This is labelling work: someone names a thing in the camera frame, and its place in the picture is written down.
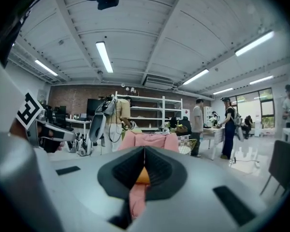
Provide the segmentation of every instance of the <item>pink cushion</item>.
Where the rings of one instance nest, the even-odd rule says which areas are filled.
[[[164,148],[165,136],[154,134],[137,134],[135,135],[134,146],[155,146],[158,148]]]
[[[159,134],[134,134],[128,131],[118,150],[133,146],[154,146],[172,151],[178,151],[178,140],[175,133],[168,135]],[[130,212],[132,219],[137,218],[145,209],[145,192],[149,185],[135,184],[130,190]]]

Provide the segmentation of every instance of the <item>fluorescent light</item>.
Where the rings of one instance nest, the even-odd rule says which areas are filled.
[[[201,71],[199,74],[196,74],[193,78],[191,78],[188,81],[184,82],[183,85],[187,85],[188,83],[191,83],[192,81],[198,79],[199,77],[205,75],[206,73],[209,73],[208,69],[205,69],[204,71]]]
[[[217,95],[217,94],[224,93],[224,92],[231,91],[231,90],[233,90],[232,87],[231,88],[224,89],[222,91],[215,92],[215,93],[213,93],[213,95]]]
[[[236,102],[244,102],[245,100],[239,100],[239,101],[232,101],[232,103],[236,103]]]
[[[260,96],[260,97],[255,97],[254,99],[256,100],[256,99],[265,98],[265,97],[267,97],[267,95],[263,95],[263,96]]]
[[[46,69],[48,72],[51,72],[54,76],[58,76],[58,74],[56,72],[53,72],[50,68],[46,67],[45,65],[43,65],[40,61],[35,60],[35,62],[40,65],[41,67],[43,67],[44,69]]]
[[[108,55],[107,55],[107,52],[106,52],[105,43],[103,41],[102,42],[97,42],[96,43],[96,47],[98,49],[100,57],[102,58],[103,64],[104,64],[104,66],[106,68],[106,71],[108,73],[113,73],[111,62],[110,62],[110,60],[108,58]]]
[[[253,81],[253,82],[250,82],[249,84],[250,85],[253,85],[253,84],[256,84],[256,83],[259,83],[259,82],[263,82],[263,81],[266,81],[266,80],[269,80],[269,79],[272,79],[274,76],[270,75],[268,77],[265,77],[265,78],[262,78],[262,79],[259,79],[259,80],[256,80],[256,81]]]
[[[258,38],[257,40],[253,41],[252,43],[250,43],[250,44],[244,46],[243,48],[241,48],[241,49],[239,49],[239,50],[237,50],[237,51],[235,52],[235,54],[236,54],[237,56],[240,56],[240,55],[242,55],[243,53],[245,53],[245,52],[251,50],[252,48],[256,47],[257,45],[262,44],[263,42],[265,42],[265,41],[267,41],[267,40],[273,38],[273,36],[274,36],[274,32],[273,32],[273,31],[270,31],[269,33],[267,33],[267,34],[261,36],[260,38]]]

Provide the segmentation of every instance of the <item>backpack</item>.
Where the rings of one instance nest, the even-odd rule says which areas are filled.
[[[243,135],[243,131],[242,131],[241,116],[233,107],[232,107],[232,109],[234,110],[234,118],[232,118],[232,116],[231,116],[231,119],[233,120],[233,122],[235,124],[235,134],[236,134],[238,140],[243,142],[244,135]]]
[[[231,119],[233,120],[235,126],[242,126],[242,121],[241,121],[241,116],[240,114],[232,107],[232,109],[234,110],[234,118],[232,118],[231,116]]]

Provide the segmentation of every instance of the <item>air conditioning unit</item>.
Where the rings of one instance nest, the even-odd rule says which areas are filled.
[[[168,90],[173,88],[174,82],[173,80],[157,76],[157,75],[147,75],[145,79],[144,86],[145,87],[151,87],[151,88],[157,88],[157,89],[163,89]]]

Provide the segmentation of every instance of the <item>window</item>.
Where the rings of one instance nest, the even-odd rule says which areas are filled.
[[[272,101],[262,102],[262,116],[274,115],[274,104]]]
[[[275,127],[275,117],[263,117],[262,118],[263,128],[274,128]]]
[[[265,89],[259,91],[260,101],[271,100],[273,99],[272,89]]]
[[[248,115],[253,122],[261,118],[263,128],[275,127],[275,109],[272,89],[267,88],[248,94],[230,97],[232,107],[244,120]]]
[[[236,96],[238,113],[243,120],[249,115],[253,122],[255,122],[256,116],[261,117],[260,100],[255,99],[258,96],[258,92]]]

